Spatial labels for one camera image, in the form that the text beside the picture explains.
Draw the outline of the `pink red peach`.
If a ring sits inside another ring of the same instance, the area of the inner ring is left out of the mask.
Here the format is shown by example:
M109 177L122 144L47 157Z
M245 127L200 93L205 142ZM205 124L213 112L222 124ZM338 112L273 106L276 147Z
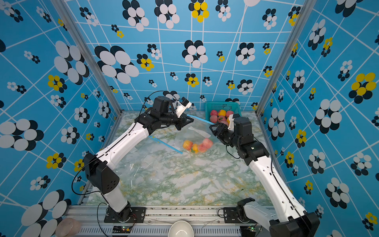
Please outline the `pink red peach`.
M207 150L208 150L208 148L205 147L204 144L200 144L200 145L198 146L198 151L199 151L200 153L205 153Z

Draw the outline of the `clear zip-top bag blue zipper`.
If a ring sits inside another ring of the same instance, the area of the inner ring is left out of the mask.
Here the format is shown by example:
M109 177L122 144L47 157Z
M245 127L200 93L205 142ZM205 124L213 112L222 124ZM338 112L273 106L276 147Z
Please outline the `clear zip-top bag blue zipper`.
M206 153L210 153L210 151L215 147L215 145L220 143L220 141L213 135L209 128L209 126L213 125L213 123L196 116L189 116L194 119L194 122L183 127L180 131L176 133L173 146L181 152L186 152L194 156L205 155ZM191 152L191 150L187 151L183 148L183 142L185 140L189 140L193 144L197 144L199 146L200 144L202 144L205 138L209 138L213 142L213 146L210 149L208 149L205 153L198 152L197 154L194 154Z

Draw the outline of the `red yellow peach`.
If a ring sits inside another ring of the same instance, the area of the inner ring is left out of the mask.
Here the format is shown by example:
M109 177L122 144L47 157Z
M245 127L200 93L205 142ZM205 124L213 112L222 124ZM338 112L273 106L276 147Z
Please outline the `red yellow peach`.
M192 148L192 146L193 146L193 143L192 143L191 141L189 141L189 140L185 140L185 141L183 142L183 148L184 148L185 150L187 150L187 151L190 151L191 148Z

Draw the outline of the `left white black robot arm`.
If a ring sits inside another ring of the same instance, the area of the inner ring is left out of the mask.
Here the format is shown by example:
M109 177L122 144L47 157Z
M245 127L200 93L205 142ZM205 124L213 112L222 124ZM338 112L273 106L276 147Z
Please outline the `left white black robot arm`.
M119 187L119 176L114 169L120 161L142 140L158 129L171 125L181 130L194 119L186 114L158 114L157 117L143 113L131 127L109 146L96 154L84 157L84 171L87 180L96 188L108 204L116 220L126 222L131 216L130 202L123 196Z

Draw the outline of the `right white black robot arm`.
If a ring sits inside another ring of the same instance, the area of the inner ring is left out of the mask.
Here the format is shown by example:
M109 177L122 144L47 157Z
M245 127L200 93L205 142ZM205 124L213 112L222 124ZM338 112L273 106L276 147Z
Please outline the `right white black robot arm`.
M272 237L313 237L320 225L315 213L300 204L278 175L265 146L254 138L251 124L235 125L229 130L224 123L211 125L212 134L224 145L235 147L258 177L267 192L274 211L259 205L253 198L237 203L238 219L243 223L253 221L269 231Z

